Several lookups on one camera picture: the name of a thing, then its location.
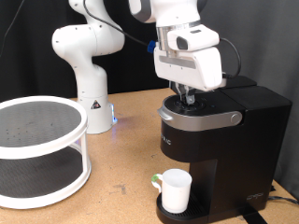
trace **wooden tabletop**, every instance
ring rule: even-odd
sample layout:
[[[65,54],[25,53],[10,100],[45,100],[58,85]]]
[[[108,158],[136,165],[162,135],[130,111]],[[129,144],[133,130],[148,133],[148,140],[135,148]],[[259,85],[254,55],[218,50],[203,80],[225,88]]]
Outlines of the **wooden tabletop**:
[[[158,190],[152,175],[171,168],[189,170],[188,163],[173,161],[160,150],[161,119],[157,109],[170,89],[109,95],[118,124],[106,133],[88,135],[92,174],[71,197],[43,208],[0,209],[0,224],[152,224],[156,216]],[[278,183],[270,195],[292,198]],[[268,223],[298,224],[299,206],[271,201],[260,212]],[[246,224],[242,217],[217,222]]]

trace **white mug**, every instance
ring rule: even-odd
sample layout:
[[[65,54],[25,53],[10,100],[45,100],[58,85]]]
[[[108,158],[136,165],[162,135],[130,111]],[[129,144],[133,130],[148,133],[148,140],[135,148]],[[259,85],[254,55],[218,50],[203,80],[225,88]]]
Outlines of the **white mug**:
[[[162,188],[156,182],[163,181]],[[162,193],[162,206],[169,213],[182,213],[187,209],[190,188],[192,183],[191,175],[180,169],[170,169],[163,175],[154,175],[151,184]]]

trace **two-tier stand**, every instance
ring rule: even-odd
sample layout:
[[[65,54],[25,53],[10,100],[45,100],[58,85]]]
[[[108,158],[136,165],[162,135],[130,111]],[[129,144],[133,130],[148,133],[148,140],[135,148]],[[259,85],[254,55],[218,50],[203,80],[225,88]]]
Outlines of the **two-tier stand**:
[[[71,100],[34,96],[0,104],[0,206],[57,203],[87,181],[87,114]]]

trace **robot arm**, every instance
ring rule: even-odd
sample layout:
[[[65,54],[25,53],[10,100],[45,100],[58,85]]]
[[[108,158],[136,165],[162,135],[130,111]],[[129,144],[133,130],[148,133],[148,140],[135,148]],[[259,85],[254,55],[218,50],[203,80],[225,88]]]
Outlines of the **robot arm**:
[[[201,24],[198,12],[206,0],[129,0],[129,4],[138,20],[156,21],[157,76],[176,82],[181,95],[186,94],[188,104],[193,103],[192,97],[188,97],[192,88],[212,91],[222,85],[221,56],[213,48],[220,38]]]
[[[85,16],[88,24],[72,25],[55,31],[52,46],[55,52],[73,68],[78,87],[78,103],[87,111],[87,133],[102,133],[113,124],[112,104],[107,99],[106,71],[93,64],[93,56],[114,53],[122,49],[124,36],[114,28],[90,17],[82,0],[69,0],[69,5]],[[93,15],[118,26],[107,14],[103,0],[86,1]]]

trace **black cable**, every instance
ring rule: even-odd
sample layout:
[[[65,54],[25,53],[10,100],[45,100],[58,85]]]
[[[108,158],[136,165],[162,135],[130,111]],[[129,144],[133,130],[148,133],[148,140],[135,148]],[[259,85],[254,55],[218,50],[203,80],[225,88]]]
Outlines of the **black cable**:
[[[2,56],[3,49],[4,49],[4,45],[5,45],[5,43],[6,43],[7,34],[8,34],[8,32],[9,32],[10,28],[12,27],[13,23],[14,23],[15,20],[17,19],[18,15],[19,15],[19,12],[21,11],[21,7],[22,7],[22,5],[24,4],[24,1],[25,1],[25,0],[22,0],[22,1],[21,1],[21,4],[20,4],[20,6],[19,6],[19,8],[18,8],[18,11],[17,11],[15,17],[13,18],[11,24],[9,25],[9,27],[8,27],[8,29],[7,29],[7,32],[6,32],[5,35],[4,35],[3,44],[2,44],[1,53],[0,53],[0,58],[1,58],[1,56]]]
[[[139,44],[142,44],[142,45],[144,45],[144,46],[148,46],[147,43],[145,43],[145,42],[143,42],[143,41],[141,41],[141,40],[138,40],[138,39],[132,37],[131,35],[128,35],[128,34],[125,33],[122,29],[116,27],[115,25],[113,25],[113,24],[111,24],[111,23],[109,23],[109,22],[107,22],[107,21],[104,21],[104,20],[102,20],[102,19],[99,19],[99,18],[95,17],[95,16],[94,16],[94,15],[87,9],[87,7],[86,7],[86,0],[83,0],[83,6],[84,6],[84,8],[85,8],[87,14],[90,15],[91,17],[93,17],[94,19],[96,19],[96,20],[98,20],[98,21],[101,21],[101,22],[103,22],[103,23],[105,23],[105,24],[111,26],[112,28],[114,28],[114,29],[116,29],[117,31],[119,31],[119,32],[121,32],[122,34],[124,34],[125,36],[127,36],[127,37],[133,39],[135,42],[137,42],[137,43],[139,43]]]
[[[294,204],[298,204],[299,205],[299,202],[296,201],[295,199],[289,199],[289,198],[282,198],[282,197],[278,197],[278,196],[271,196],[268,198],[268,201],[273,201],[273,200],[286,200],[290,203],[294,203]]]
[[[223,77],[227,78],[227,79],[237,77],[240,74],[240,71],[241,71],[241,56],[239,54],[239,51],[237,50],[235,45],[231,41],[229,41],[228,39],[220,38],[220,40],[228,43],[234,49],[236,57],[237,57],[237,61],[238,61],[236,73],[234,75],[223,74]]]

